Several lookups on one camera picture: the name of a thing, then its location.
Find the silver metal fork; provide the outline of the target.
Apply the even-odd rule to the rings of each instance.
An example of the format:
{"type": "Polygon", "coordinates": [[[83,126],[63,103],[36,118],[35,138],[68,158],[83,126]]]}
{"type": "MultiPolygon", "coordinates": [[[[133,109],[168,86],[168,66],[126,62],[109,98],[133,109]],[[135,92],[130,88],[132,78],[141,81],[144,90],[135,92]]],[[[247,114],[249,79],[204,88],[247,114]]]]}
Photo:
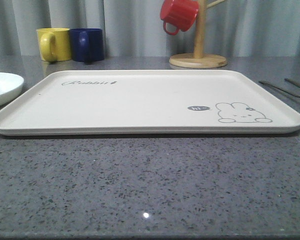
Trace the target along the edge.
{"type": "Polygon", "coordinates": [[[280,90],[280,91],[282,91],[282,92],[284,92],[284,93],[287,93],[288,95],[291,95],[291,96],[293,96],[293,97],[300,98],[300,95],[297,95],[297,94],[295,94],[295,93],[292,93],[292,92],[290,92],[290,91],[288,91],[288,90],[286,90],[286,89],[283,89],[283,88],[281,88],[281,87],[279,87],[279,86],[277,86],[277,85],[274,85],[274,84],[272,84],[272,83],[270,83],[270,82],[268,82],[268,81],[260,80],[259,83],[262,84],[262,85],[266,85],[266,86],[275,88],[275,89],[277,89],[277,90],[280,90]]]}

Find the white round plate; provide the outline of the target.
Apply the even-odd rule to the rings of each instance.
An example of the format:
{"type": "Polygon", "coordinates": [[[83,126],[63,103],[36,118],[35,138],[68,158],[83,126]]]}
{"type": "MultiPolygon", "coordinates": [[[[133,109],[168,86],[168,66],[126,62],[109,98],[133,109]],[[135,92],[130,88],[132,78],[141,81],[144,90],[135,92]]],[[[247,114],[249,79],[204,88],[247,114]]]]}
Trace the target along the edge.
{"type": "Polygon", "coordinates": [[[22,92],[23,84],[22,76],[0,72],[0,106],[17,98],[22,92]]]}

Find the wooden mug tree stand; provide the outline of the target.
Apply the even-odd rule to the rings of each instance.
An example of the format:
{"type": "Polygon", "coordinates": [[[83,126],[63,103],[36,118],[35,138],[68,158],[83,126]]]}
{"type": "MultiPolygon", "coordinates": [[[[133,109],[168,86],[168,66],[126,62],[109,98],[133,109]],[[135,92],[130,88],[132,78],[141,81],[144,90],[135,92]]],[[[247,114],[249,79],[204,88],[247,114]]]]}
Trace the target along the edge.
{"type": "Polygon", "coordinates": [[[224,56],[204,53],[207,9],[222,2],[224,1],[214,0],[211,3],[207,3],[206,0],[198,0],[199,9],[195,22],[193,53],[182,53],[171,56],[169,59],[171,65],[192,69],[212,69],[227,65],[228,62],[224,56]]]}

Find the beige rabbit serving tray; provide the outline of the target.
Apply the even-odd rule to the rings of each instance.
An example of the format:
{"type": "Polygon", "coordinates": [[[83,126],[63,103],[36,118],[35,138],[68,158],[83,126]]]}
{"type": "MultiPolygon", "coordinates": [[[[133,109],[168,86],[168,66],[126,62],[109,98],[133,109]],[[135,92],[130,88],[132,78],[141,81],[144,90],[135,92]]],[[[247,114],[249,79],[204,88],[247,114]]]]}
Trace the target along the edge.
{"type": "Polygon", "coordinates": [[[230,70],[68,70],[0,110],[0,134],[285,134],[300,113],[230,70]]]}

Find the grey curtain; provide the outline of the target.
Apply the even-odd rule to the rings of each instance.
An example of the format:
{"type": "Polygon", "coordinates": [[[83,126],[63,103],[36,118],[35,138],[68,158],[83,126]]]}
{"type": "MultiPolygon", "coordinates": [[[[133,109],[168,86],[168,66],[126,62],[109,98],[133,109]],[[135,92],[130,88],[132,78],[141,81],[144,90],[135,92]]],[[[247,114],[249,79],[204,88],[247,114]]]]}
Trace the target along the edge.
{"type": "MultiPolygon", "coordinates": [[[[194,30],[163,30],[160,0],[0,0],[0,55],[37,56],[37,29],[100,28],[109,57],[193,50],[194,30]]],[[[300,57],[300,0],[227,0],[206,14],[204,49],[225,57],[300,57]]]]}

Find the dark blue mug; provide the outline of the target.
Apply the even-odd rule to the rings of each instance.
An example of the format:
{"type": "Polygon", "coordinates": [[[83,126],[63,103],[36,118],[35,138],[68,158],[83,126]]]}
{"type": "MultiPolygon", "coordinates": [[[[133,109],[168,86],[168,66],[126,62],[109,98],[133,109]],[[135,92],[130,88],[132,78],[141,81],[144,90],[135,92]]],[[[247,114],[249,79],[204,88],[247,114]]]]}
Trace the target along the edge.
{"type": "Polygon", "coordinates": [[[105,59],[103,30],[72,28],[69,30],[72,59],[76,62],[97,62],[105,59]]]}

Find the red mug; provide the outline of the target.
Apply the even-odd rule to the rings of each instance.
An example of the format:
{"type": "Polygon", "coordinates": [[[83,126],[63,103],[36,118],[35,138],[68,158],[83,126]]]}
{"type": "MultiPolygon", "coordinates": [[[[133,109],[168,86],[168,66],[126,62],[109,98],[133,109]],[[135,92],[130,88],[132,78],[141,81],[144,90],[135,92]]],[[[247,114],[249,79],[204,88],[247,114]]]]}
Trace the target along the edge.
{"type": "Polygon", "coordinates": [[[164,0],[160,10],[163,30],[172,36],[179,31],[188,31],[199,13],[199,3],[195,0],[164,0]]]}

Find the yellow mug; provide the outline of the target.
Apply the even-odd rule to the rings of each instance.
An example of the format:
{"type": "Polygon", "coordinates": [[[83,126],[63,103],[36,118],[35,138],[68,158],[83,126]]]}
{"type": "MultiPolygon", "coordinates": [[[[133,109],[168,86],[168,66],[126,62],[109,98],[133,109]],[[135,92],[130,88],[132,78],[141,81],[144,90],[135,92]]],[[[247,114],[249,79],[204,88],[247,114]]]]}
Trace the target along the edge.
{"type": "Polygon", "coordinates": [[[72,59],[69,28],[40,28],[36,33],[42,61],[63,62],[72,59]]]}

